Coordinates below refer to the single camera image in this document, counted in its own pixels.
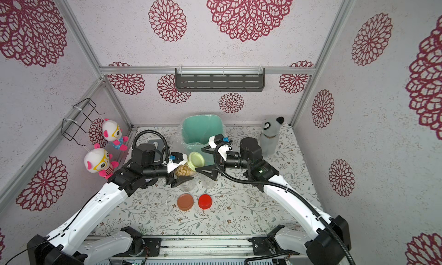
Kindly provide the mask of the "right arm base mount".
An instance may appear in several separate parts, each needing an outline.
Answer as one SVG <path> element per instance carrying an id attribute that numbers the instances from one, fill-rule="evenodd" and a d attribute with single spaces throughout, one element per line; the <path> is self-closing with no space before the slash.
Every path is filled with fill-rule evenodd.
<path id="1" fill-rule="evenodd" d="M 269 256 L 282 253 L 284 249 L 277 243 L 277 234 L 293 232 L 292 229 L 284 225 L 278 225 L 271 230 L 266 236 L 254 236 L 248 239 L 252 243 L 252 249 L 255 256 Z"/>

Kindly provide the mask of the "brown jar lid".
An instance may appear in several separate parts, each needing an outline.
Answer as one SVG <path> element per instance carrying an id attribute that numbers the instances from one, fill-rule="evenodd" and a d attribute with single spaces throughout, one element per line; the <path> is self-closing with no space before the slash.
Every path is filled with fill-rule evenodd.
<path id="1" fill-rule="evenodd" d="M 194 199 L 191 194 L 188 194 L 188 193 L 182 194 L 177 199 L 177 207 L 181 211 L 191 210 L 193 205 L 194 205 Z"/>

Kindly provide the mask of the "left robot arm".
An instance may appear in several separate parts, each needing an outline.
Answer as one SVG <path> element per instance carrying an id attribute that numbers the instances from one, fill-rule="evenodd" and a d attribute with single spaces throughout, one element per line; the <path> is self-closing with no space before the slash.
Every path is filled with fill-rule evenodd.
<path id="1" fill-rule="evenodd" d="M 27 244 L 32 265 L 95 265 L 114 255 L 135 248 L 142 252 L 142 235 L 131 227 L 95 241 L 86 242 L 92 230 L 137 189 L 153 185 L 164 178 L 171 187 L 178 186 L 174 170 L 187 163 L 186 154 L 164 153 L 162 162 L 155 162 L 155 148 L 141 144 L 132 148 L 131 159 L 118 169 L 89 201 L 70 219 L 47 236 L 34 236 Z"/>

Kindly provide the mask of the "green jar lid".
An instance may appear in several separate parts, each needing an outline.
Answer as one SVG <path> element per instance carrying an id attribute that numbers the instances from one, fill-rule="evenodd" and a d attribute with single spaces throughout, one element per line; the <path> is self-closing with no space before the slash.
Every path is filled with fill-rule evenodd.
<path id="1" fill-rule="evenodd" d="M 191 152 L 188 155 L 188 167 L 196 171 L 197 168 L 204 167 L 206 164 L 204 157 L 199 152 Z"/>

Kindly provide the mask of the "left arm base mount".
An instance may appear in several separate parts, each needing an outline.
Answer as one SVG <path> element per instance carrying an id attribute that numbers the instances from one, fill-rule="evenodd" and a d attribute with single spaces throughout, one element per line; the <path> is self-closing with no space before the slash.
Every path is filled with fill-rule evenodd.
<path id="1" fill-rule="evenodd" d="M 119 254 L 120 257 L 158 257 L 161 249 L 161 238 L 144 237 L 131 227 L 124 227 L 121 231 L 127 233 L 132 238 L 132 243 L 126 252 Z"/>

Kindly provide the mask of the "red lidded peanut jar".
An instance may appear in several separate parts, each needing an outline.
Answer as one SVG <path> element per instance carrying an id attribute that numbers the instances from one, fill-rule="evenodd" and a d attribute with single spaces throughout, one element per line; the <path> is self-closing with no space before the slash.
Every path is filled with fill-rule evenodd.
<path id="1" fill-rule="evenodd" d="M 216 181 L 212 180 L 210 177 L 207 177 L 205 175 L 202 175 L 200 180 L 202 187 L 208 190 L 213 189 L 217 184 Z"/>

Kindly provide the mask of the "red jar lid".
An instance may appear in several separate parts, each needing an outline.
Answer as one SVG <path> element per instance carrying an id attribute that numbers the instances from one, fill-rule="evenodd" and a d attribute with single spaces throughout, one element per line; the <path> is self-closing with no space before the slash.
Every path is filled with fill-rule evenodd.
<path id="1" fill-rule="evenodd" d="M 210 195 L 203 194 L 198 199 L 198 205 L 201 209 L 207 210 L 209 209 L 213 204 L 213 200 Z"/>

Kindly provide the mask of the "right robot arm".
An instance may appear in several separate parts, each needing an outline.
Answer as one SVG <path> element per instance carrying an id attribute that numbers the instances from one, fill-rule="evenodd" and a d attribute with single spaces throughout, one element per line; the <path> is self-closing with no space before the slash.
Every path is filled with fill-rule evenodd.
<path id="1" fill-rule="evenodd" d="M 343 260 L 354 265 L 349 225 L 340 215 L 332 217 L 312 205 L 295 191 L 276 168 L 264 160 L 258 141 L 245 137 L 235 152 L 232 141 L 222 134 L 212 136 L 201 151 L 213 157 L 214 165 L 199 167 L 197 172 L 217 180 L 219 175 L 258 188 L 282 206 L 303 228 L 298 232 L 279 226 L 268 234 L 276 247 L 275 256 L 298 253 L 314 265 L 339 265 Z"/>

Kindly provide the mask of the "green lidded peanut jar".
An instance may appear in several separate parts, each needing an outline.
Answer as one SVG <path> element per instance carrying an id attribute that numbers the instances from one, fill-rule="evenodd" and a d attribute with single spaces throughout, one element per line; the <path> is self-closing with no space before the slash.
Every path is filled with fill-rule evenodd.
<path id="1" fill-rule="evenodd" d="M 181 176 L 188 176 L 188 177 L 193 177 L 196 172 L 194 170 L 192 170 L 188 164 L 183 164 L 180 165 L 178 168 L 175 169 L 174 174 L 177 177 L 181 177 Z"/>

